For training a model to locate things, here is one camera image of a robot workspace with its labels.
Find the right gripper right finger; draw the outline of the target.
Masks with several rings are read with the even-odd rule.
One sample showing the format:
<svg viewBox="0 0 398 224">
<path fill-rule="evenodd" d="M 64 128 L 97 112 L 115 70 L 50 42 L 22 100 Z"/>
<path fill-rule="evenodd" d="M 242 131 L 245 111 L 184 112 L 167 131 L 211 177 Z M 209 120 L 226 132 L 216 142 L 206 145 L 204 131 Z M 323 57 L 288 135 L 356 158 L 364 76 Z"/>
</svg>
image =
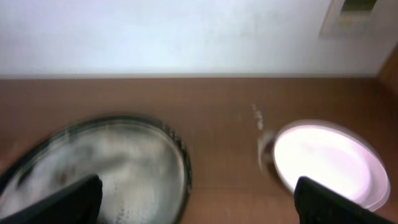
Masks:
<svg viewBox="0 0 398 224">
<path fill-rule="evenodd" d="M 308 177 L 298 179 L 294 203 L 300 224 L 394 224 Z"/>
</svg>

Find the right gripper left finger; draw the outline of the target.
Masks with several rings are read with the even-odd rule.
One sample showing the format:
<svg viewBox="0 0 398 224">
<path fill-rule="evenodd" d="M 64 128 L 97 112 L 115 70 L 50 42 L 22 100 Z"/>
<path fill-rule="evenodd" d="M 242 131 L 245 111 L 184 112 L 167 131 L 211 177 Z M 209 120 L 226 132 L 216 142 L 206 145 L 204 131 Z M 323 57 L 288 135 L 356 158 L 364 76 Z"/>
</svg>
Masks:
<svg viewBox="0 0 398 224">
<path fill-rule="evenodd" d="M 51 196 L 1 219 L 1 224 L 95 224 L 103 183 L 88 175 Z"/>
</svg>

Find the pinkish white plate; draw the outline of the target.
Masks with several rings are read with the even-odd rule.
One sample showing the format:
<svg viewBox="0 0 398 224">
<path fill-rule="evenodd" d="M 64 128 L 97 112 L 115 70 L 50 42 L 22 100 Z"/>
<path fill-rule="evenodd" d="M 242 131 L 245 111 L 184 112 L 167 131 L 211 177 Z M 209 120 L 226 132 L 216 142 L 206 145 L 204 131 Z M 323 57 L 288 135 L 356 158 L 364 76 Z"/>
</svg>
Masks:
<svg viewBox="0 0 398 224">
<path fill-rule="evenodd" d="M 389 199 L 391 184 L 379 154 L 347 128 L 319 120 L 295 121 L 274 137 L 271 158 L 287 190 L 308 177 L 372 212 Z"/>
</svg>

